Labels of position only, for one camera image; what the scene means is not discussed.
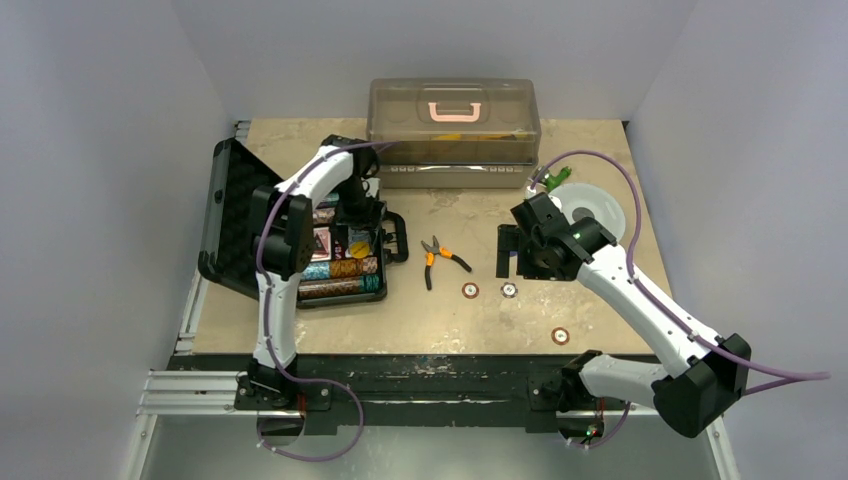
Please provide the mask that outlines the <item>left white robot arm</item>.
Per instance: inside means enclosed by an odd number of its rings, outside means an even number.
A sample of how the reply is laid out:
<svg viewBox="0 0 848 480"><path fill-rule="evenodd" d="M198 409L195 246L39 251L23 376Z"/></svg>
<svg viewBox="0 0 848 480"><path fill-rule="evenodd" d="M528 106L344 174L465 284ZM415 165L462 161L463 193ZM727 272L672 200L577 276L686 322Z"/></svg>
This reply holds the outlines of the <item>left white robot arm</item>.
<svg viewBox="0 0 848 480"><path fill-rule="evenodd" d="M334 219L339 226L378 235L385 207L365 183L378 169L380 146L331 135L292 177L254 196L259 326L247 380L272 408L292 405L306 383L288 369L297 356L298 287L315 251L313 213L336 193Z"/></svg>

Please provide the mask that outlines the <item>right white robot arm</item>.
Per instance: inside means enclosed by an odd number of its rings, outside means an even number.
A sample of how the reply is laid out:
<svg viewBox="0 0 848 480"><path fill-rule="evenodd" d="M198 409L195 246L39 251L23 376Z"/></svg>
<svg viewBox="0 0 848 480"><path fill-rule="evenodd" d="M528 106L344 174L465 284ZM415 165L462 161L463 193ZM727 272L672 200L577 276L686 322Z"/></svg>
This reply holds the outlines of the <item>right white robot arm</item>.
<svg viewBox="0 0 848 480"><path fill-rule="evenodd" d="M676 433L694 438L741 399L751 347L740 335L722 336L690 316L641 271L593 218L570 222L540 193L513 207L513 224L498 228L496 275L577 281L604 300L651 348L644 363L588 350L561 368L558 379L532 387L561 412L615 398L647 406Z"/></svg>

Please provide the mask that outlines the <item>orange big blind button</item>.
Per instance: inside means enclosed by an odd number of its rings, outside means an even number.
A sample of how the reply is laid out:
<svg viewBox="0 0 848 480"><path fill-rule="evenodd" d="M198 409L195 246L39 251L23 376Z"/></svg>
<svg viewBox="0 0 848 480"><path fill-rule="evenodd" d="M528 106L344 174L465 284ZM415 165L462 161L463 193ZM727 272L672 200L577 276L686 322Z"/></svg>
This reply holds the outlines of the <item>orange big blind button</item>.
<svg viewBox="0 0 848 480"><path fill-rule="evenodd" d="M349 257L364 259L372 255L372 248L367 241L351 243L348 249Z"/></svg>

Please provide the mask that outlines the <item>red poker chip front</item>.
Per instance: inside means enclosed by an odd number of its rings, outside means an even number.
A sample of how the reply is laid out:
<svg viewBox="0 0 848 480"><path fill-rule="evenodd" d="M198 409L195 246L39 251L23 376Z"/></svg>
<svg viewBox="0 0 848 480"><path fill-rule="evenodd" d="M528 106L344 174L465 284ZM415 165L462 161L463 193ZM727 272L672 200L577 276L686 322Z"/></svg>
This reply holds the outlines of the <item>red poker chip front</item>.
<svg viewBox="0 0 848 480"><path fill-rule="evenodd" d="M551 331L551 340L557 345L566 345L570 341L570 333L563 327L554 328Z"/></svg>

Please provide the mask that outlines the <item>red poker chip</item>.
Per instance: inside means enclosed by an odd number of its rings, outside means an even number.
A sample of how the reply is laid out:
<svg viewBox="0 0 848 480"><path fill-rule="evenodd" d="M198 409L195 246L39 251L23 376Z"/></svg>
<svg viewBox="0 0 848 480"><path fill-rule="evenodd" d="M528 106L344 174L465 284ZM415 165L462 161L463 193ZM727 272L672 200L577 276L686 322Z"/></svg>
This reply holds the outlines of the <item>red poker chip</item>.
<svg viewBox="0 0 848 480"><path fill-rule="evenodd" d="M474 282L467 282L462 286L462 294L467 299L474 299L479 295L479 287Z"/></svg>
<svg viewBox="0 0 848 480"><path fill-rule="evenodd" d="M563 327L554 328L551 331L551 340L557 345L566 345L570 341L570 333Z"/></svg>

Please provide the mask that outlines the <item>blue playing card deck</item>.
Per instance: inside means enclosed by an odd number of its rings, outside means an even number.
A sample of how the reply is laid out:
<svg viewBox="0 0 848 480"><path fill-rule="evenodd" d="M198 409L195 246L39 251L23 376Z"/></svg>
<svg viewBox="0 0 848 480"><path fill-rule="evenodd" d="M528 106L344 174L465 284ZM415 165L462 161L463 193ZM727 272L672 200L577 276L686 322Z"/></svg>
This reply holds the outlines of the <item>blue playing card deck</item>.
<svg viewBox="0 0 848 480"><path fill-rule="evenodd" d="M372 255L373 255L373 246L372 246L373 240L372 240L371 232L368 231L368 230L349 229L348 230L347 247L345 249L345 257L346 258L350 258L349 253L348 253L348 249L349 249L350 244L354 243L354 242L358 242L358 241L367 241L372 248Z"/></svg>

